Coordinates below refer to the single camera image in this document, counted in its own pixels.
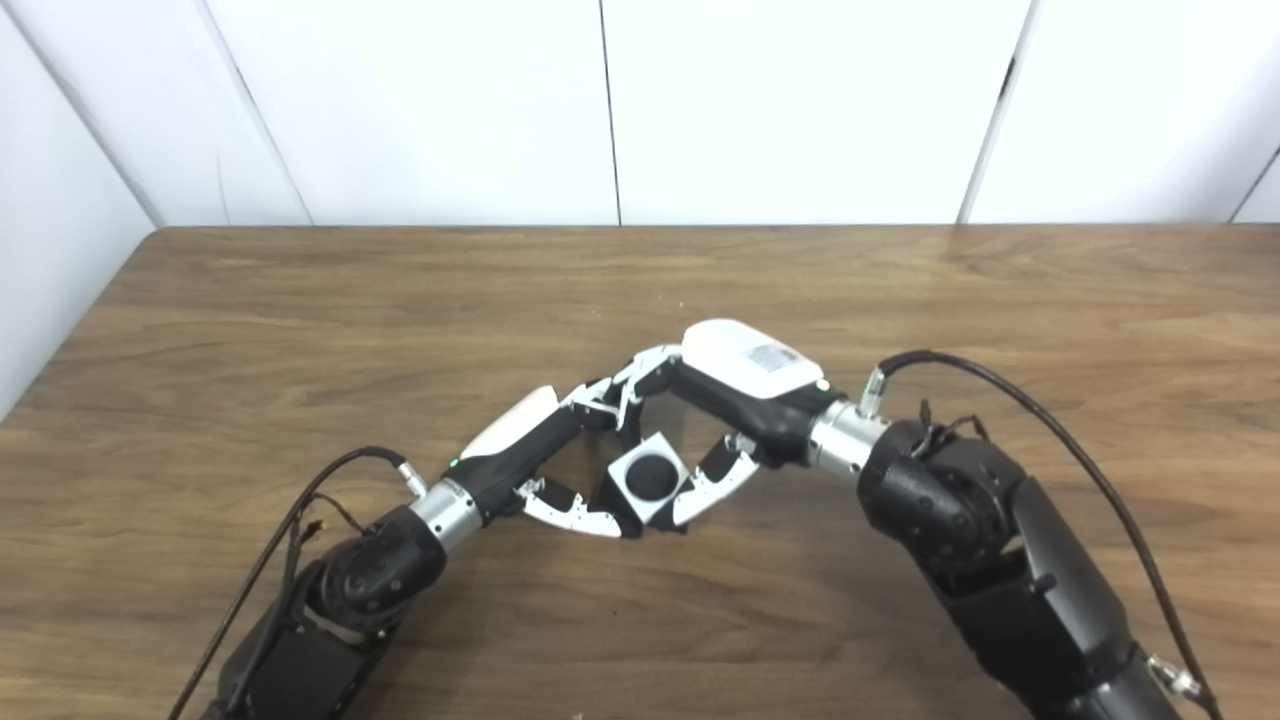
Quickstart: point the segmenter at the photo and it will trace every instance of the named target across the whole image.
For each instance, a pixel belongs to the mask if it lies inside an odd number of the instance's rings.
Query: white wall
[[[1271,161],[1234,222],[1280,223],[1280,163]]]
[[[1274,1],[0,9],[0,416],[152,223],[1280,219]]]
[[[308,222],[200,0],[8,3],[156,222]]]
[[[616,224],[596,0],[214,0],[320,224]]]
[[[0,9],[0,418],[152,229]]]
[[[1044,0],[974,223],[1226,222],[1280,147],[1280,3]]]
[[[622,222],[954,222],[1027,8],[604,0]]]

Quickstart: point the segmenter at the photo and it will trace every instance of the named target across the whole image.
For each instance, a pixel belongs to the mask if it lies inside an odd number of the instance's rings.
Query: wood grain surface
[[[1128,498],[1228,717],[1275,717],[1280,229],[1239,225],[163,231],[0,425],[0,717],[164,716],[333,456],[381,443],[435,477],[534,387],[564,392],[710,316],[849,391],[922,346],[1021,383]],[[946,369],[905,373],[886,410],[925,395],[979,413],[1042,478],[1137,635],[1174,656],[1069,456]],[[687,461],[718,433],[675,402],[653,416]],[[586,489],[609,451],[580,442],[549,474]],[[406,498],[397,480],[370,461],[330,489],[372,519]],[[355,717],[1024,716],[851,488],[813,471],[758,475],[687,537],[495,523],[401,639]]]

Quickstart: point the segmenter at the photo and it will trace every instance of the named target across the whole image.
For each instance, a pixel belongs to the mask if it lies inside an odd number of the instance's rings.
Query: cable connector
[[[422,475],[419,475],[417,470],[408,464],[408,460],[397,465],[396,471],[404,478],[404,484],[408,486],[408,491],[413,493],[413,497],[426,497],[426,482],[422,479]]]
[[[888,377],[884,370],[877,366],[872,370],[869,378],[867,378],[867,388],[863,389],[863,397],[858,401],[858,414],[863,418],[874,418],[879,413],[881,400],[884,398],[884,384],[888,382]]]
[[[1185,697],[1196,705],[1203,706],[1204,691],[1189,671],[1174,665],[1172,662],[1161,660],[1155,655],[1147,656],[1147,669],[1151,670],[1151,674],[1155,675],[1156,679],[1160,680],[1160,684],[1164,685],[1170,693]]]

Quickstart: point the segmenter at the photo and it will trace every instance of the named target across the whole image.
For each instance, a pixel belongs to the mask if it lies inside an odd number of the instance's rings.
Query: robotic hand
[[[1038,720],[1178,720],[1157,678],[1216,712],[1207,688],[1134,641],[1120,600],[1041,484],[980,423],[966,419],[979,437],[961,437],[963,421],[937,424],[927,406],[919,419],[890,423],[876,414],[884,380],[882,365],[854,404],[795,350],[741,323],[707,320],[681,345],[640,352],[563,400],[539,388],[429,491],[411,477],[416,501],[298,574],[284,605],[227,661],[204,717],[338,717],[413,598],[495,518],[524,512],[611,538],[684,530],[762,465],[850,482],[872,527],[905,547],[982,667]],[[732,429],[692,471],[660,433],[641,437],[645,398],[666,391]],[[590,500],[538,475],[582,430],[613,430],[623,448]]]

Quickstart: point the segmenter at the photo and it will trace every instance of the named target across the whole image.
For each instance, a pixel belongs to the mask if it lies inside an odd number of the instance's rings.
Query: black cable
[[[302,510],[311,502],[311,497],[315,495],[316,489],[319,489],[320,486],[329,479],[329,475],[334,474],[339,468],[352,460],[358,460],[361,457],[381,457],[383,460],[390,462],[394,468],[399,468],[404,464],[404,456],[398,452],[387,450],[385,447],[367,446],[352,450],[351,452],[338,457],[325,466],[324,470],[320,470],[320,474],[307,483],[307,487],[298,495],[298,498],[293,502],[293,506],[280,521],[280,525],[275,528],[274,533],[271,533],[271,538],[266,541],[266,547],[262,548],[257,560],[253,561],[253,565],[250,568],[248,574],[241,583],[239,589],[236,591],[236,596],[232,598],[232,603],[228,606],[227,612],[223,614],[223,619],[218,623],[218,628],[214,629],[214,635],[205,647],[205,652],[201,653],[200,660],[196,661],[196,669],[187,679],[187,684],[182,688],[182,693],[178,694],[178,700],[174,701],[173,710],[169,711],[169,720],[179,720],[182,717],[182,711],[186,710],[192,693],[196,692],[196,687],[200,684],[201,678],[204,678],[205,671],[209,670],[209,664],[212,662],[214,653],[216,653],[218,648],[223,644],[223,639],[227,637],[228,630],[230,630],[236,616],[239,615],[241,607],[248,598],[248,593],[253,589],[253,584],[257,583],[259,577],[262,574],[262,569],[266,568],[266,562],[271,559],[271,553],[280,546],[280,539],[284,538],[284,533],[289,532],[289,525],[293,524],[296,518],[301,516]]]
[[[330,506],[333,506],[333,509],[338,511],[338,515],[342,515],[342,519],[346,520],[348,525],[351,525],[351,529],[356,530],[357,533],[360,533],[362,536],[369,533],[369,528],[361,525],[360,520],[356,520],[356,516],[352,515],[346,507],[343,507],[342,503],[338,502],[337,500],[329,497],[328,495],[325,495],[323,492],[312,493],[311,498],[312,500],[323,500],[323,501],[328,502]]]
[[[306,509],[311,500],[315,500],[314,493],[302,507]],[[232,691],[232,697],[227,701],[228,717],[234,717],[236,712],[244,703],[244,697],[248,696],[250,679],[257,673],[259,666],[262,665],[262,660],[266,659],[266,651],[275,642],[280,623],[284,620],[285,612],[288,612],[289,600],[293,597],[293,580],[298,574],[298,557],[302,555],[302,543],[298,541],[298,536],[301,534],[298,529],[301,515],[302,510],[298,510],[298,515],[289,519],[289,543],[284,546],[284,571],[280,578],[280,591],[271,605],[271,619],[262,626],[262,634],[257,637],[253,652],[248,656],[248,662],[244,664],[244,678],[236,685],[236,689]]]
[[[1005,378],[997,375],[995,372],[964,357],[957,357],[955,355],[947,355],[945,352],[936,352],[933,350],[913,350],[910,352],[902,352],[893,355],[882,360],[877,366],[881,373],[884,374],[887,380],[890,375],[908,368],[910,365],[919,365],[924,363],[938,363],[942,365],[950,365],[952,368],[964,370],[972,375],[977,375],[995,387],[1000,388],[1001,392],[1011,397],[1015,402],[1027,409],[1028,413],[1034,415],[1041,423],[1044,424],[1053,433],[1055,437],[1066,447],[1068,452],[1084,468],[1089,478],[1093,479],[1098,489],[1111,503],[1111,509],[1115,510],[1116,516],[1120,519],[1120,524],[1124,527],[1125,534],[1129,536],[1129,542],[1133,543],[1134,551],[1138,553],[1138,560],[1142,561],[1143,570],[1147,571],[1147,579],[1151,580],[1151,589],[1156,593],[1156,602],[1160,605],[1160,611],[1165,616],[1165,623],[1169,625],[1169,633],[1174,637],[1174,644],[1178,646],[1178,652],[1183,656],[1183,664],[1187,670],[1192,674],[1201,687],[1199,705],[1208,714],[1212,720],[1222,720],[1222,711],[1217,706],[1217,696],[1210,689],[1208,678],[1204,676],[1204,670],[1201,667],[1199,660],[1196,657],[1196,651],[1192,650],[1190,639],[1187,637],[1187,629],[1183,628],[1183,621],[1178,616],[1178,609],[1174,606],[1172,597],[1169,594],[1169,588],[1165,587],[1165,580],[1160,574],[1160,568],[1156,565],[1156,557],[1151,552],[1151,547],[1147,544],[1147,539],[1142,534],[1142,529],[1138,528],[1138,521],[1134,520],[1133,515],[1129,512],[1129,507],[1125,506],[1124,500],[1120,497],[1120,492],[1116,491],[1111,480],[1102,474],[1102,469],[1098,468],[1097,462],[1080,443],[1075,441],[1074,437],[1066,428],[1062,427],[1053,415],[1050,414],[1041,404],[1036,402],[1029,395],[1023,392],[1018,386],[1006,380]]]

